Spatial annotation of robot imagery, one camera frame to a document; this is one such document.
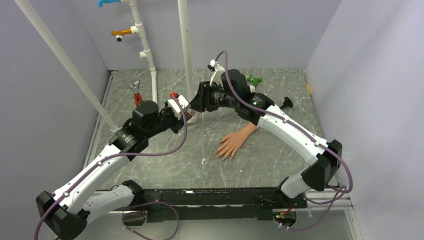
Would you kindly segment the glitter nail polish bottle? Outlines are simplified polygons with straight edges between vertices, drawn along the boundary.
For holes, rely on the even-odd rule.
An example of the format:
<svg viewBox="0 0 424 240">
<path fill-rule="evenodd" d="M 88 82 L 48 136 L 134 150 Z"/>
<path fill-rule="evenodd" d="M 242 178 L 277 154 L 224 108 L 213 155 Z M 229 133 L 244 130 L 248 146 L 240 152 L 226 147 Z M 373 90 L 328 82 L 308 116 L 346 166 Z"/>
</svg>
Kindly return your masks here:
<svg viewBox="0 0 424 240">
<path fill-rule="evenodd" d="M 197 113 L 195 111 L 187 111 L 186 112 L 186 120 L 187 124 L 194 124 L 197 122 Z"/>
</svg>

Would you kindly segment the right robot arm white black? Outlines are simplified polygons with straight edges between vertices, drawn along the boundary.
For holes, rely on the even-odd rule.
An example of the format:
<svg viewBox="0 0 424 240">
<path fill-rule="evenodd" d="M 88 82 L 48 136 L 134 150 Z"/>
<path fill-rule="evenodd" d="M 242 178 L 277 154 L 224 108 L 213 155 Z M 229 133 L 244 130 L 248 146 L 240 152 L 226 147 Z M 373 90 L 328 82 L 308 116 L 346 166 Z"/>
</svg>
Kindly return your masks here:
<svg viewBox="0 0 424 240">
<path fill-rule="evenodd" d="M 275 200 L 280 207 L 289 207 L 309 190 L 325 190 L 341 165 L 342 144 L 313 136 L 265 94 L 251 91 L 239 70 L 231 69 L 228 74 L 215 72 L 218 81 L 201 81 L 191 108 L 199 113 L 234 109 L 241 119 L 269 131 L 300 154 L 306 167 L 278 185 Z"/>
</svg>

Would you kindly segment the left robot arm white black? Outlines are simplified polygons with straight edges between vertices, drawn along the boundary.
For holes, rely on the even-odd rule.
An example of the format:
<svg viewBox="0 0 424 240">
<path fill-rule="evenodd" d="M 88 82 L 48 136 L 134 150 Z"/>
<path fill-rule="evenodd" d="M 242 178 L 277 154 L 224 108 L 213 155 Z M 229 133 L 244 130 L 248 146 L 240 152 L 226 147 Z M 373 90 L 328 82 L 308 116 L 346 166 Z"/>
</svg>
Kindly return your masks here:
<svg viewBox="0 0 424 240">
<path fill-rule="evenodd" d="M 139 209 L 144 190 L 132 180 L 100 195 L 94 193 L 117 170 L 143 156 L 150 138 L 168 129 L 175 134 L 184 129 L 187 134 L 189 108 L 182 95 L 167 100 L 162 110 L 152 100 L 142 101 L 88 166 L 53 193 L 43 191 L 37 196 L 40 221 L 33 238 L 38 239 L 42 224 L 46 224 L 61 240 L 73 240 L 87 225 L 111 211 Z"/>
</svg>

